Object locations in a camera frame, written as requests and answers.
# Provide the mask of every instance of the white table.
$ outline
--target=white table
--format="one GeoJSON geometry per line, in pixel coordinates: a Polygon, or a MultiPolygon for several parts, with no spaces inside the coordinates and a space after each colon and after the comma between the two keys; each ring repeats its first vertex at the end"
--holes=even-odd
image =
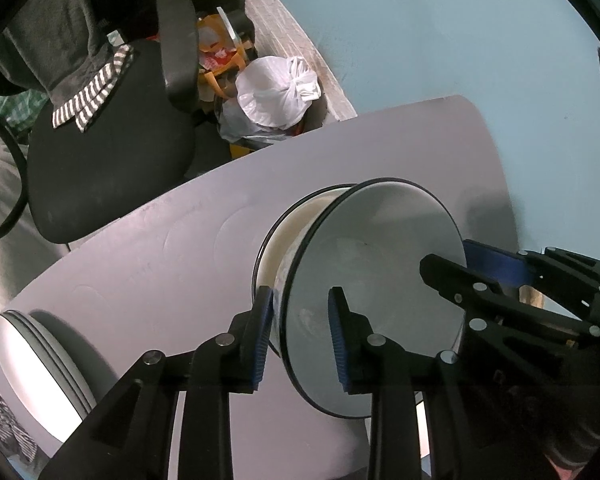
{"type": "MultiPolygon", "coordinates": [[[[491,136],[477,109],[455,96],[330,124],[187,182],[71,252],[9,308],[48,327],[99,399],[146,350],[189,351],[250,309],[256,254],[291,204],[323,187],[380,176],[429,189],[463,237],[518,248],[491,136]]],[[[59,443],[1,372],[0,391],[53,454],[59,443]]],[[[366,465],[362,421],[311,408],[272,352],[259,391],[232,396],[231,423],[237,480],[338,479],[366,465]]]]}

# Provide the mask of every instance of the striped fabric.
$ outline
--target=striped fabric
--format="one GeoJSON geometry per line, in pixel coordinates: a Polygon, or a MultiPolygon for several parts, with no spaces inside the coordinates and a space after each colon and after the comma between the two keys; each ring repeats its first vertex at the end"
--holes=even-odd
{"type": "Polygon", "coordinates": [[[87,86],[54,110],[52,119],[54,128],[75,117],[78,129],[81,132],[86,130],[96,117],[99,108],[109,97],[113,87],[131,65],[133,58],[133,47],[128,44],[121,45],[112,60],[100,69],[87,86]]]}
{"type": "Polygon", "coordinates": [[[26,462],[32,462],[38,452],[38,445],[24,431],[11,413],[7,403],[0,396],[0,448],[8,455],[17,454],[26,462]]]}

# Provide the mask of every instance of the white plate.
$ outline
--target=white plate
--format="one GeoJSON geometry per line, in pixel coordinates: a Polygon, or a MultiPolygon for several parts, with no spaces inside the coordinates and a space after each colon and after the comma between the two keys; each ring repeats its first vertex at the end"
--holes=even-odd
{"type": "MultiPolygon", "coordinates": [[[[265,237],[253,267],[252,300],[255,299],[259,286],[267,285],[273,288],[282,258],[298,237],[298,233],[310,225],[331,202],[351,187],[352,184],[340,184],[311,193],[293,204],[276,221],[265,237]]],[[[269,341],[273,349],[279,353],[277,317],[273,320],[269,341]]]]}
{"type": "Polygon", "coordinates": [[[0,314],[0,367],[24,407],[61,442],[96,405],[72,359],[31,316],[0,314]]]}
{"type": "Polygon", "coordinates": [[[445,207],[392,178],[352,187],[302,230],[279,266],[274,309],[286,371],[309,403],[334,416],[371,414],[371,396],[349,396],[338,381],[327,317],[333,286],[375,332],[404,349],[435,356],[453,346],[464,311],[422,281],[420,261],[431,253],[466,265],[445,207]]]}

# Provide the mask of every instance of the trash bag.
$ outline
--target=trash bag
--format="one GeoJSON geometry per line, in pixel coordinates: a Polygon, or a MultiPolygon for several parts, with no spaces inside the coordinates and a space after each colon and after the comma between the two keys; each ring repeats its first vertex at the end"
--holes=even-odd
{"type": "Polygon", "coordinates": [[[218,123],[220,136],[228,142],[236,142],[243,137],[257,134],[263,129],[270,130],[270,128],[262,128],[251,122],[236,99],[229,99],[222,104],[222,114],[218,123]]]}
{"type": "Polygon", "coordinates": [[[304,58],[261,57],[235,80],[238,103],[255,124],[286,130],[320,97],[318,76],[304,58]]]}

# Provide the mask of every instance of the black rim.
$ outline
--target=black rim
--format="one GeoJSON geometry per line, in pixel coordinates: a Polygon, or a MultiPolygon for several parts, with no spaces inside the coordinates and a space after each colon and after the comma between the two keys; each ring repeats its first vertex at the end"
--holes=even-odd
{"type": "MultiPolygon", "coordinates": [[[[282,216],[280,218],[278,218],[278,220],[276,220],[276,223],[273,224],[273,227],[269,230],[269,232],[267,233],[267,236],[265,236],[264,241],[262,242],[262,245],[260,246],[260,250],[258,251],[258,256],[256,257],[256,263],[253,266],[253,274],[251,275],[251,303],[253,303],[256,300],[256,292],[257,292],[257,288],[258,288],[256,285],[256,280],[258,277],[258,269],[260,268],[260,262],[262,260],[262,255],[264,254],[264,249],[269,244],[269,240],[271,240],[273,233],[276,232],[276,229],[280,226],[280,224],[282,224],[283,220],[286,217],[288,217],[293,211],[295,211],[295,209],[300,207],[302,204],[304,204],[305,202],[308,202],[312,198],[317,197],[318,195],[321,195],[322,193],[327,193],[328,191],[333,191],[335,189],[343,189],[345,187],[351,188],[353,186],[355,186],[355,184],[337,184],[336,186],[329,186],[329,187],[319,189],[318,191],[314,191],[313,193],[305,196],[304,198],[301,198],[295,204],[293,204],[289,209],[287,209],[285,212],[282,213],[282,216]]],[[[271,341],[269,341],[269,348],[271,348],[273,350],[273,353],[275,355],[280,357],[280,354],[274,348],[274,346],[271,344],[271,341]]]]}
{"type": "Polygon", "coordinates": [[[438,197],[436,197],[428,189],[425,189],[424,187],[422,187],[414,182],[410,182],[409,180],[404,180],[401,178],[392,178],[392,177],[374,178],[372,180],[367,180],[365,182],[361,182],[360,184],[357,184],[356,186],[352,187],[351,189],[346,190],[339,197],[336,197],[336,199],[333,202],[331,202],[324,209],[324,211],[322,213],[320,213],[320,215],[318,216],[317,219],[315,219],[315,221],[311,225],[311,227],[309,227],[309,230],[306,232],[306,235],[302,239],[300,246],[298,247],[298,250],[296,251],[296,254],[294,255],[294,259],[291,261],[291,265],[289,266],[289,273],[286,276],[285,286],[282,291],[282,298],[280,299],[280,358],[282,359],[282,362],[285,365],[286,374],[289,376],[289,379],[291,379],[291,382],[292,382],[294,388],[298,391],[298,393],[301,395],[301,397],[306,402],[308,402],[311,406],[313,406],[316,410],[319,410],[320,412],[323,412],[327,415],[335,416],[337,418],[348,418],[348,419],[368,418],[369,416],[371,416],[371,413],[369,413],[369,415],[363,415],[363,416],[350,416],[350,415],[340,415],[338,413],[330,412],[329,410],[326,410],[325,408],[323,408],[319,404],[317,404],[302,389],[302,386],[301,386],[300,382],[298,381],[296,374],[294,373],[293,367],[291,366],[288,348],[286,346],[286,315],[288,314],[289,294],[291,293],[291,285],[294,281],[294,276],[296,275],[296,271],[298,270],[298,265],[300,264],[300,261],[302,260],[302,256],[304,255],[306,248],[309,246],[309,243],[311,243],[312,238],[314,237],[314,235],[316,234],[316,232],[318,231],[320,226],[323,224],[323,222],[326,220],[326,218],[334,211],[334,209],[336,209],[340,205],[340,203],[344,202],[351,195],[359,192],[361,189],[364,189],[365,187],[373,186],[374,184],[380,184],[382,182],[397,182],[400,184],[408,184],[409,186],[416,187],[416,188],[424,191],[425,193],[427,193],[436,202],[438,202],[438,204],[440,204],[440,206],[446,212],[446,214],[449,216],[449,218],[451,218],[451,221],[453,222],[453,224],[456,228],[456,232],[458,232],[458,237],[462,240],[462,235],[460,234],[460,229],[458,229],[458,224],[456,224],[456,221],[451,216],[451,213],[449,213],[449,211],[445,207],[445,205],[442,202],[440,202],[438,197]]]}
{"type": "Polygon", "coordinates": [[[1,122],[0,138],[2,139],[2,142],[4,142],[5,146],[11,153],[14,162],[16,163],[18,174],[20,175],[20,184],[22,186],[18,200],[9,214],[0,224],[0,238],[2,238],[9,231],[11,231],[11,229],[13,229],[14,225],[16,225],[20,219],[20,216],[22,215],[22,212],[29,201],[29,191],[27,185],[27,159],[22,154],[22,150],[20,149],[20,145],[18,144],[15,136],[11,133],[6,124],[1,122]]]}

